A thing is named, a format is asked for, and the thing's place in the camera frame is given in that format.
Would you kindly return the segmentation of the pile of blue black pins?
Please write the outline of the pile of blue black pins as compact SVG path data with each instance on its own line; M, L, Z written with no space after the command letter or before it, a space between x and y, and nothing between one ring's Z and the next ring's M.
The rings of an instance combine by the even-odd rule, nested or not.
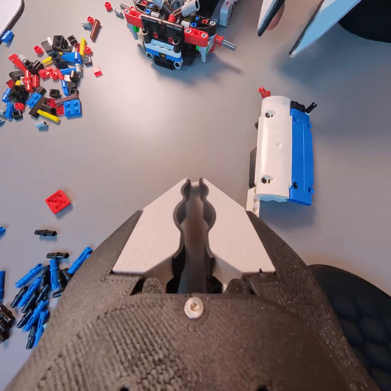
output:
M50 317L51 299L62 296L66 286L81 265L90 257L93 249L86 247L70 267L61 268L61 262L69 258L68 252L49 252L47 264L38 263L16 283L17 294L9 305L3 304L5 271L1 270L0 342L9 339L16 327L28 334L26 349L40 341Z

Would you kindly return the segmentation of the blue and white lego subassembly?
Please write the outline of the blue and white lego subassembly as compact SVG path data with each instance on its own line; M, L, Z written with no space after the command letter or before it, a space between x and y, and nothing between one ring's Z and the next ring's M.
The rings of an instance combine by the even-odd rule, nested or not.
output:
M312 124L305 106L271 95L261 86L257 146L250 153L247 211L260 216L262 202L312 205L314 152Z

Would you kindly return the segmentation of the pile of mixed lego pieces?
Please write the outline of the pile of mixed lego pieces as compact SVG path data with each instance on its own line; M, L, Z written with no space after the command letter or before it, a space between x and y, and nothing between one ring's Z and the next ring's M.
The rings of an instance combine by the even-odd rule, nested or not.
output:
M31 118L39 131L82 118L80 86L84 73L102 76L85 37L57 34L34 46L36 58L6 53L9 74L1 71L1 127Z

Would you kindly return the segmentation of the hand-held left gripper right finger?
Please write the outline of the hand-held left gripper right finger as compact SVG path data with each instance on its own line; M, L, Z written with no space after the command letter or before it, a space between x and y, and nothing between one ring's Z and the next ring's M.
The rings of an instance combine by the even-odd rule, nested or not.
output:
M199 180L208 292L223 292L232 279L274 273L275 267L247 211L207 179Z

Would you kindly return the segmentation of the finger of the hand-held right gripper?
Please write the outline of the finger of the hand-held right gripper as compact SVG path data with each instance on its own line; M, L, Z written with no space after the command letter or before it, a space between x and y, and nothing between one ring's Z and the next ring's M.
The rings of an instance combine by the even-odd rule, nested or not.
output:
M359 2L359 0L321 1L292 47L290 57L295 57L315 43Z
M280 0L263 0L260 10L260 16L257 26L257 35L262 34L267 30L271 21L280 10Z

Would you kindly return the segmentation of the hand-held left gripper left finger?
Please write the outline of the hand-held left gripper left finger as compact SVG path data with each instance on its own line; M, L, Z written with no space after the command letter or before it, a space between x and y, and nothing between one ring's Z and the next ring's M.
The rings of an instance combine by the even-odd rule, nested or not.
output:
M183 179L147 205L121 251L112 273L157 278L167 293L177 293L185 267L185 234L191 191Z

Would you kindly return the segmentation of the partly built lego car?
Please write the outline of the partly built lego car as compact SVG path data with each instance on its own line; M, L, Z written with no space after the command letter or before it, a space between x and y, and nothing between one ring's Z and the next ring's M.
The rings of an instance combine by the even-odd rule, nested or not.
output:
M218 33L226 27L237 1L135 0L120 4L135 40L143 39L146 57L169 70L190 66L197 55L206 62L218 47L232 51L236 45Z

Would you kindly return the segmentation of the red square lego tile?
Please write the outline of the red square lego tile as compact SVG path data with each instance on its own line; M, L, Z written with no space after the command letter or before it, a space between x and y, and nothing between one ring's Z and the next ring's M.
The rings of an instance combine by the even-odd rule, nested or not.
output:
M53 214L57 214L70 206L71 200L63 190L59 189L47 197L45 203Z

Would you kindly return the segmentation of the person's right hand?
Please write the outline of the person's right hand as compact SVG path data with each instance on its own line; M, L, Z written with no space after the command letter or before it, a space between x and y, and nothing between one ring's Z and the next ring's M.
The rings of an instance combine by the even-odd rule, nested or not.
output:
M279 10L276 12L276 14L274 15L273 19L271 20L271 22L269 23L268 27L267 27L267 30L273 30L277 24L279 23L279 21L281 20L281 17L282 17L282 14L284 12L284 9L285 9L285 3L283 3L281 5L281 7L279 8Z

